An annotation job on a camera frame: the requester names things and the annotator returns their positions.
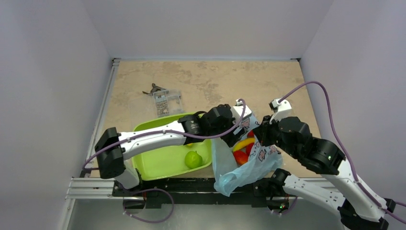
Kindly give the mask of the green fake apple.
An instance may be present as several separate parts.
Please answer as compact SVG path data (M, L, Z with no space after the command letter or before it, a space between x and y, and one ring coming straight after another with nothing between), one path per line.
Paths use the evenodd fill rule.
M184 163L189 169L195 169L203 165L203 158L196 151L189 151L184 158Z

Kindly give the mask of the blue printed plastic bag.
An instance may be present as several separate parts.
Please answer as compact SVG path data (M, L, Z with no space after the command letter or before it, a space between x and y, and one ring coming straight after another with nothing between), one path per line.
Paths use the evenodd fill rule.
M258 126L259 121L255 116L242 121L235 131L235 134L242 133L238 142L247 139L248 133ZM232 150L236 144L229 147L220 138L211 142L214 189L224 196L230 196L237 187L256 182L283 165L282 154L276 146L261 146L256 137L248 162L244 165L238 165L233 156Z

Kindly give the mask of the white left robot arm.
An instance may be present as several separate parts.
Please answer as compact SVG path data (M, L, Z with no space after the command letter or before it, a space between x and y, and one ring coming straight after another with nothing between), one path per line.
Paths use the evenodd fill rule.
M101 179L114 179L131 196L142 192L139 172L126 160L147 151L169 146L182 146L221 138L228 146L237 142L234 131L252 111L238 102L236 106L220 104L208 112L194 113L151 129L118 132L115 127L106 129L94 147Z

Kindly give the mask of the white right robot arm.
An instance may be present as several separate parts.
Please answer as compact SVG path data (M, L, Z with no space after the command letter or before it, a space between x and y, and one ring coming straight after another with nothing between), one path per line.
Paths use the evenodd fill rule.
M396 203L381 198L352 172L350 160L333 142L313 137L308 124L298 117L274 121L270 116L253 130L261 146L276 145L306 169L321 175L338 190L333 192L305 182L292 173L276 169L269 181L275 195L283 192L302 197L339 217L350 230L386 230L386 213L392 214Z

